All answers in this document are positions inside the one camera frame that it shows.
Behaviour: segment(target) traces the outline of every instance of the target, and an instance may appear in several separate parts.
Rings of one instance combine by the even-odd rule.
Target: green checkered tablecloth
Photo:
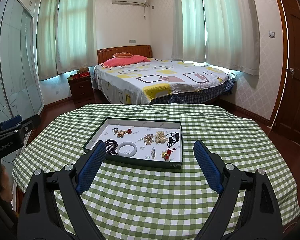
[[[161,170],[105,160],[82,199],[106,239],[193,239],[218,195],[194,158],[201,139],[211,152],[239,169],[266,170],[277,196],[283,224],[300,214],[297,185],[278,150],[250,119],[217,106],[94,105],[62,114],[45,128],[14,162],[13,177],[25,192],[35,169],[57,171],[84,154],[83,144],[106,117],[181,121],[181,170]],[[57,204],[65,228],[75,233],[60,192]],[[239,193],[227,232],[234,229],[244,198]]]

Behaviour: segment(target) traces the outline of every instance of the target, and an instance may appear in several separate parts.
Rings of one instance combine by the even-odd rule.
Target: bedside table
[[[90,76],[69,80],[68,83],[75,104],[94,99]]]

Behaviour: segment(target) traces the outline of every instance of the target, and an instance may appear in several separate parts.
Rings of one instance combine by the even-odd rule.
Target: jewelry
[[[118,147],[118,143],[115,140],[106,140],[106,153],[112,154],[112,155],[118,155],[118,153],[115,151]]]
[[[168,141],[168,139],[166,138],[164,131],[157,131],[157,134],[155,136],[155,142],[165,143],[166,141]]]
[[[132,133],[131,129],[128,129],[126,131],[122,131],[122,130],[118,130],[118,128],[113,128],[112,130],[114,131],[114,134],[117,134],[118,138],[123,137],[126,133],[127,134],[131,134]]]
[[[130,153],[122,153],[122,152],[120,152],[121,147],[126,146],[126,145],[132,146],[134,148],[133,151],[130,152]],[[123,143],[119,144],[117,152],[118,152],[119,156],[122,156],[122,157],[132,157],[133,155],[135,155],[137,153],[137,147],[132,142],[123,142]]]
[[[161,153],[162,158],[164,158],[166,155],[167,155],[167,151],[163,151],[163,152]]]
[[[164,158],[164,160],[165,160],[166,162],[168,162],[171,153],[174,152],[175,150],[176,150],[176,149],[173,148],[172,150],[169,149],[169,150],[167,150],[167,151],[163,151],[162,154],[161,154],[162,158]]]
[[[172,138],[171,136],[169,137],[169,141],[168,141],[168,143],[167,143],[167,147],[168,147],[168,149],[169,148],[171,148],[173,145],[175,145],[178,141],[179,141],[179,139],[180,139],[180,134],[179,133],[177,133],[177,132],[175,132],[175,133],[168,133],[168,134],[171,134],[172,135],[172,137],[174,138]]]
[[[155,158],[155,149],[154,149],[154,147],[152,147],[152,150],[151,150],[151,157],[154,160],[154,158]]]
[[[144,136],[143,140],[146,145],[150,145],[153,143],[153,134],[148,133],[147,135]]]

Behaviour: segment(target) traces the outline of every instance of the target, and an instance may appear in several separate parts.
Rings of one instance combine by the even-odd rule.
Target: pink pillow
[[[129,57],[129,58],[111,58],[105,61],[104,63],[102,63],[101,66],[106,68],[111,68],[111,67],[119,67],[119,66],[125,66],[130,64],[136,64],[140,62],[150,62],[150,60],[147,57],[134,55],[133,57]]]

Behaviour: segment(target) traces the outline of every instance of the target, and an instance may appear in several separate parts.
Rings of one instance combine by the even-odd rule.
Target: wooden headboard
[[[152,57],[152,50],[150,45],[135,45],[125,47],[115,47],[108,49],[98,49],[98,64],[104,63],[108,59],[112,58],[113,54],[118,52],[128,52],[132,55],[141,55],[144,57]]]

